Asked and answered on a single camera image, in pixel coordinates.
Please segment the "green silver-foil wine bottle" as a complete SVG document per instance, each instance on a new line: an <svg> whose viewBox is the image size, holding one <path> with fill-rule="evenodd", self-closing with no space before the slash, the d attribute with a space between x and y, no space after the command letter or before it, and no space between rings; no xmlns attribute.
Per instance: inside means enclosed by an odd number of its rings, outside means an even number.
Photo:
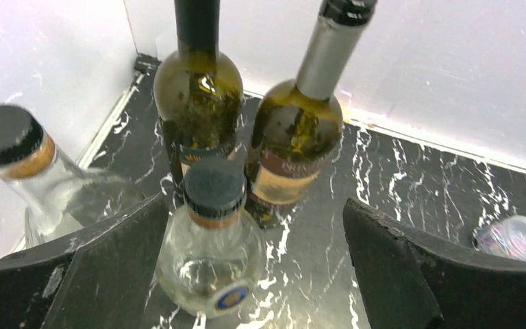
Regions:
<svg viewBox="0 0 526 329"><path fill-rule="evenodd" d="M246 210L273 228L303 199L342 137L336 85L376 1L323 1L294 79L272 87L258 105L245 160Z"/></svg>

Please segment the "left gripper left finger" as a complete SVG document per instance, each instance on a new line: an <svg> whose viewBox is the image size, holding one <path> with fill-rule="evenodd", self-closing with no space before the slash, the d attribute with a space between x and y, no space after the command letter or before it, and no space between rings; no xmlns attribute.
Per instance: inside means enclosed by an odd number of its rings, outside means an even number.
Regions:
<svg viewBox="0 0 526 329"><path fill-rule="evenodd" d="M137 328L168 221L163 195L0 259L0 328Z"/></svg>

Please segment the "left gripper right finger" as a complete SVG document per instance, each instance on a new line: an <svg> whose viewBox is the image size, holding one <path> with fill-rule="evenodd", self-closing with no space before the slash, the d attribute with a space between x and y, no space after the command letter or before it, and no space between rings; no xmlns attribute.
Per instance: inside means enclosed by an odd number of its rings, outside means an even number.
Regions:
<svg viewBox="0 0 526 329"><path fill-rule="evenodd" d="M452 243L353 198L342 219L372 328L526 328L526 263Z"/></svg>

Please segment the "clear bottle white gold label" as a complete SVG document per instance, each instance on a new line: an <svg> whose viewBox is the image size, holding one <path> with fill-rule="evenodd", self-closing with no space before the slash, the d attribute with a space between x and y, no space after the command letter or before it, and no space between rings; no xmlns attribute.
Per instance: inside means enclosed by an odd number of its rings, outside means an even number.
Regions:
<svg viewBox="0 0 526 329"><path fill-rule="evenodd" d="M141 202L132 181L78 167L25 108L0 104L0 179L27 204L25 245L35 247Z"/></svg>

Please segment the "dark green white-label wine bottle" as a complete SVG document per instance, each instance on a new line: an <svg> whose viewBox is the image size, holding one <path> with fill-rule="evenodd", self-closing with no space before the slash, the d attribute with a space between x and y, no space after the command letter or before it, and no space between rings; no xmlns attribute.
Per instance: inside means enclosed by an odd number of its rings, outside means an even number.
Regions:
<svg viewBox="0 0 526 329"><path fill-rule="evenodd" d="M177 50L158 67L153 96L176 185L211 156L234 157L244 103L236 65L218 48L219 1L175 1Z"/></svg>

